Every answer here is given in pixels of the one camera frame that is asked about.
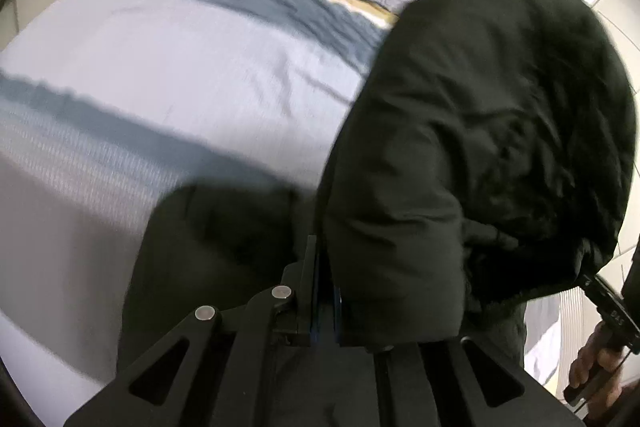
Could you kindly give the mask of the black puffer jacket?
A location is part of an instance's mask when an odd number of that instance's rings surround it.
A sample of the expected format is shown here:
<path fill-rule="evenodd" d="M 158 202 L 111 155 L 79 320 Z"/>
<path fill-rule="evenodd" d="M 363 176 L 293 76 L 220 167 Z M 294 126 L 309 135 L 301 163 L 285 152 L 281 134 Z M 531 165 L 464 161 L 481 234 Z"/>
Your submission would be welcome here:
<path fill-rule="evenodd" d="M 636 156 L 624 65 L 582 0 L 416 0 L 309 193 L 194 183 L 144 233 L 124 369 L 197 307 L 276 285 L 316 236 L 351 343 L 488 337 L 522 363 L 526 303 L 613 256 Z"/>

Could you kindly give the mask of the striped duvet cover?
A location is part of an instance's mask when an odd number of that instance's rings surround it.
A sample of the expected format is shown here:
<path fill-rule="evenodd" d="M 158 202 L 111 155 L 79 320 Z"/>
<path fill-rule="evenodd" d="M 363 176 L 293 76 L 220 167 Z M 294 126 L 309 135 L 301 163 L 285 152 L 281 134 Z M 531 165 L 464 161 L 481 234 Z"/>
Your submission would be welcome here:
<path fill-rule="evenodd" d="M 61 426 L 115 376 L 131 274 L 167 194 L 317 187 L 398 14 L 368 0 L 55 0 L 11 39 L 3 425 Z"/>

